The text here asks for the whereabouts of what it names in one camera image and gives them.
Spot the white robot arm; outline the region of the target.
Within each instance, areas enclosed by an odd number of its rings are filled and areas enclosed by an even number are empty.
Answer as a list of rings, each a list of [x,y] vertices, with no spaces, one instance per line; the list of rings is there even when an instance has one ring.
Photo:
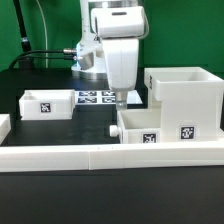
[[[139,41],[149,33],[140,0],[80,0],[82,37],[76,45],[74,75],[106,79],[117,110],[127,108],[137,80]]]

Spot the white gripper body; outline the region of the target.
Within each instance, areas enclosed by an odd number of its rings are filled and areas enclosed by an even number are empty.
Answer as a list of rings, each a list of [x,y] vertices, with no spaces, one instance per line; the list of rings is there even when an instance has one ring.
[[[102,39],[101,46],[109,88],[114,92],[132,91],[137,79],[138,39]]]

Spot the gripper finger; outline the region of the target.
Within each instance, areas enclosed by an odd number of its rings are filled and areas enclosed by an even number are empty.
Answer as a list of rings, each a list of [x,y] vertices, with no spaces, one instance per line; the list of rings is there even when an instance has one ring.
[[[116,92],[116,109],[126,110],[127,109],[127,93],[126,92]]]

